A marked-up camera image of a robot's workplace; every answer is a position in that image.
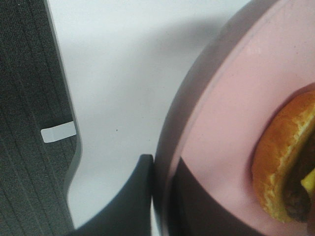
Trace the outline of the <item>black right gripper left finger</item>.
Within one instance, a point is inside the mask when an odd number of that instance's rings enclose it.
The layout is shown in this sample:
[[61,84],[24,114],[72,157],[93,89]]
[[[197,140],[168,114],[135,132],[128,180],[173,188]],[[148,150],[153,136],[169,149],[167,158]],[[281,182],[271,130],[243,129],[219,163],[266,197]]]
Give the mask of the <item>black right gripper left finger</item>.
[[153,156],[141,155],[130,178],[113,200],[68,235],[150,236],[153,167]]

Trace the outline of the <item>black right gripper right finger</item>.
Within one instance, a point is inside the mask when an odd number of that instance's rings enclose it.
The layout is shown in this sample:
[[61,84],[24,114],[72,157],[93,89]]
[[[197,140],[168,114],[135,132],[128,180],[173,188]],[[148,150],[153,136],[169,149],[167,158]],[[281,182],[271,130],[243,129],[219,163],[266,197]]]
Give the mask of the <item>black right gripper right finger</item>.
[[171,194],[180,236],[305,236],[306,224],[280,223],[259,206],[252,190],[251,160],[210,160],[199,181],[183,159]]

